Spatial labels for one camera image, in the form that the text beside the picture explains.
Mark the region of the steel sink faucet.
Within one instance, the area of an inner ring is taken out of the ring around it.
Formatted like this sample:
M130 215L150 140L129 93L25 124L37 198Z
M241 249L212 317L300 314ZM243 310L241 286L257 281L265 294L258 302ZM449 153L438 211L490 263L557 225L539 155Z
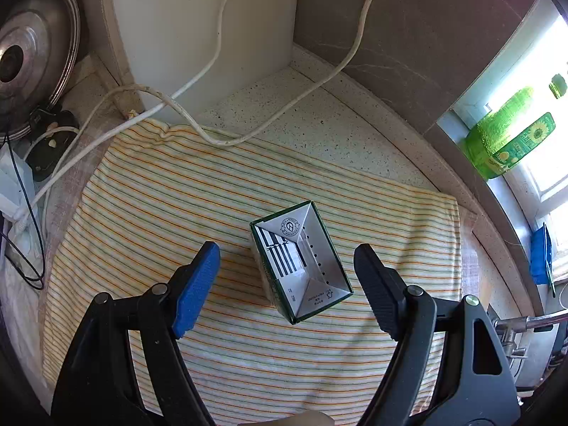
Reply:
M493 326L503 345L506 358L523 359L526 357L526 348L518 348L515 342L517 334L524 334L533 330L537 333L549 332L553 326L567 320L568 311L547 313L543 316L521 316L509 319L495 318Z

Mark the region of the green dish soap bottle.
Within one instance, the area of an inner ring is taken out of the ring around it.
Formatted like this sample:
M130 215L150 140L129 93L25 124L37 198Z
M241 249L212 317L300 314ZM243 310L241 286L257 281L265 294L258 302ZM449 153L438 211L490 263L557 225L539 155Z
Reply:
M484 180L510 171L556 130L557 111L567 93L567 75L519 89L484 116L461 141L470 163Z

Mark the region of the steel pot lid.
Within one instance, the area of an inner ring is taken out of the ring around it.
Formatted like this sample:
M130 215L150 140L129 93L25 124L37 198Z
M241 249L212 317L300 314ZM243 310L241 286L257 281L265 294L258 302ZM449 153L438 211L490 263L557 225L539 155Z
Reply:
M59 102L81 39L77 0L18 0L1 27L1 136L17 141Z

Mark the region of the blue sponge cloth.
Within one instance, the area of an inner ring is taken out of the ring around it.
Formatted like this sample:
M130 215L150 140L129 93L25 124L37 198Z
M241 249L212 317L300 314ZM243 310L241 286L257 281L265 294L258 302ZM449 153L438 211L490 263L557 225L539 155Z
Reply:
M530 275L537 285L553 286L553 247L546 224L531 235Z

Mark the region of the striped yellow green cloth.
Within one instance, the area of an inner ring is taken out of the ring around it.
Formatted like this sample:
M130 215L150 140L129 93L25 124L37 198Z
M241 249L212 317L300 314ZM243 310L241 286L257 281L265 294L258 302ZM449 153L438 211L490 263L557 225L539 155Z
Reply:
M332 304L340 288L321 266L313 302L322 311L294 324L277 281L322 260L316 246L300 252L283 240L301 228L298 205L317 210L350 289ZM96 293L139 295L206 241L219 246L220 269L179 349L220 425L306 410L358 422L396 347L356 277L358 245L432 296L461 295L453 197L266 141L215 148L186 126L145 120L114 138L54 255L43 306L46 380L56 383Z

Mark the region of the white cutting board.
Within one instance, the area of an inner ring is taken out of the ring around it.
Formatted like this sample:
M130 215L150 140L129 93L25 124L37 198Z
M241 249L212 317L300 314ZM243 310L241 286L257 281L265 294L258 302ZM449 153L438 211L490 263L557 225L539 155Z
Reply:
M113 0L127 83L174 94L198 114L292 60L297 0Z

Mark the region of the white power strip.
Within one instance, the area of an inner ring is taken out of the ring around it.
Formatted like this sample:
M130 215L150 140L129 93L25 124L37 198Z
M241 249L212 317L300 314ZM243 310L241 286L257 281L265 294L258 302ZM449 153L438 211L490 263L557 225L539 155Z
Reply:
M0 177L1 213L6 220L14 222L20 208L27 212L24 194L32 202L35 185L31 168L22 158L12 154L6 143L1 149Z

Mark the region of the green white milk carton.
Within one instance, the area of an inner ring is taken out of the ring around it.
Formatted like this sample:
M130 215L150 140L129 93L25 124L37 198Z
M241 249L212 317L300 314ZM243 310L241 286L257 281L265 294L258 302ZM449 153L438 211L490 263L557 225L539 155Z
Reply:
M292 325L341 303L353 287L312 201L249 224L265 294Z

